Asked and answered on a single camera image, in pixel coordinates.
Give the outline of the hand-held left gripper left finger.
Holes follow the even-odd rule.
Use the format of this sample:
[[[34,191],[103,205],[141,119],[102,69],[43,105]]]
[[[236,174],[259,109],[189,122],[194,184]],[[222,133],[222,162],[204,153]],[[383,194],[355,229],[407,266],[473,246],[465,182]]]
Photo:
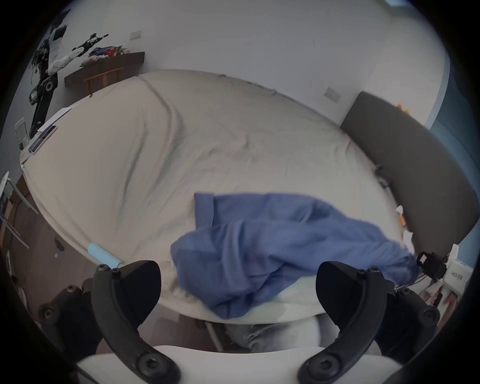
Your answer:
[[[38,309],[40,328],[70,363],[93,356],[104,340],[117,358],[149,384],[178,384],[181,371],[144,341],[138,327],[159,301],[155,261],[111,268],[100,264],[83,285],[69,285]]]

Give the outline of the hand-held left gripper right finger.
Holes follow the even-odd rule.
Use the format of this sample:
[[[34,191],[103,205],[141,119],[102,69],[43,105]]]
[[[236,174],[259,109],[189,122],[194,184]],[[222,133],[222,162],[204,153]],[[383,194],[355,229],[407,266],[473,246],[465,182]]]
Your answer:
[[[375,342],[382,357],[408,363],[434,338],[439,310],[407,287],[395,289],[378,267],[323,262],[316,295],[339,328],[335,341],[299,368],[301,384],[330,384],[345,375]]]

